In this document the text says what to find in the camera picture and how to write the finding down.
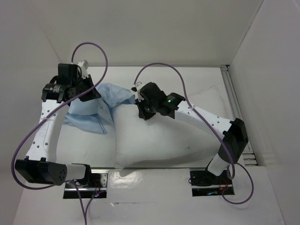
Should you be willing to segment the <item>white pillow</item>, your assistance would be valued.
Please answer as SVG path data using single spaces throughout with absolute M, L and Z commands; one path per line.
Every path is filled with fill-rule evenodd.
M 206 167 L 220 147 L 213 134 L 180 120 L 160 114 L 140 119 L 136 105 L 118 106 L 113 117 L 116 169 Z

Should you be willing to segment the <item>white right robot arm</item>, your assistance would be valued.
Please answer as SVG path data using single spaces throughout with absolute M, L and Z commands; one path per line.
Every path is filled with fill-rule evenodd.
M 208 183 L 216 183 L 229 165 L 238 162 L 248 144 L 243 120 L 229 120 L 214 115 L 192 105 L 184 96 L 174 92 L 166 95 L 154 82 L 138 82 L 131 90 L 137 94 L 135 104 L 138 107 L 139 118 L 149 120 L 158 113 L 190 124 L 221 140 L 217 154 L 209 162 L 204 173 Z

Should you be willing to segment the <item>light blue pillowcase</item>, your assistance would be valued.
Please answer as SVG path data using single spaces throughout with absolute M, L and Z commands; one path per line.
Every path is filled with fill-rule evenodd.
M 107 134 L 106 125 L 113 125 L 113 113 L 119 105 L 135 103 L 134 93 L 112 83 L 101 83 L 96 87 L 101 98 L 82 102 L 74 100 L 64 118 L 64 124 L 82 131 Z

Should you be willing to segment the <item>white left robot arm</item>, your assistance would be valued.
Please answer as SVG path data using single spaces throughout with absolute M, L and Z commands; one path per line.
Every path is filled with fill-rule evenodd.
M 85 102 L 101 95 L 93 88 L 86 60 L 77 64 L 58 64 L 58 74 L 42 90 L 42 109 L 34 139 L 24 159 L 12 159 L 13 177 L 20 174 L 27 182 L 60 186 L 76 180 L 87 187 L 92 183 L 91 167 L 87 164 L 57 163 L 57 144 L 70 100 L 78 97 Z

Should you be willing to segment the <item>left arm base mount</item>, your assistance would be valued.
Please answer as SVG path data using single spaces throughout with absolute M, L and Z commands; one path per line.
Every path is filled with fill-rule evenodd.
M 109 169 L 92 168 L 90 180 L 86 183 L 75 182 L 82 199 L 105 199 L 107 197 Z M 78 199 L 75 185 L 66 183 L 64 187 L 63 199 Z

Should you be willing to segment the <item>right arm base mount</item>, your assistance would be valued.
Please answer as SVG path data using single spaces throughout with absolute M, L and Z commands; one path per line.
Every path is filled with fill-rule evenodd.
M 191 185 L 192 196 L 234 195 L 233 182 L 227 177 L 227 170 L 215 176 L 206 170 L 190 170 L 188 183 Z

